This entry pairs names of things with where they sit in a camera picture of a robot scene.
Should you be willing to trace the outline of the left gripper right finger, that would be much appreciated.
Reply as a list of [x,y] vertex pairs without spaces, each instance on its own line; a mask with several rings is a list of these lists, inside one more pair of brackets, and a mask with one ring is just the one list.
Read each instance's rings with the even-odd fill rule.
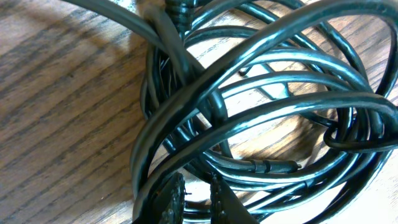
[[219,175],[211,179],[211,224],[258,224]]

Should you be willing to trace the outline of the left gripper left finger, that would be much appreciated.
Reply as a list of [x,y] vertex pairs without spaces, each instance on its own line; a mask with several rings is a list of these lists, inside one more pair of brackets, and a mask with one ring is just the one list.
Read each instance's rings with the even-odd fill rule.
[[185,181],[181,173],[175,173],[156,192],[155,198],[144,214],[132,224],[182,224],[185,206]]

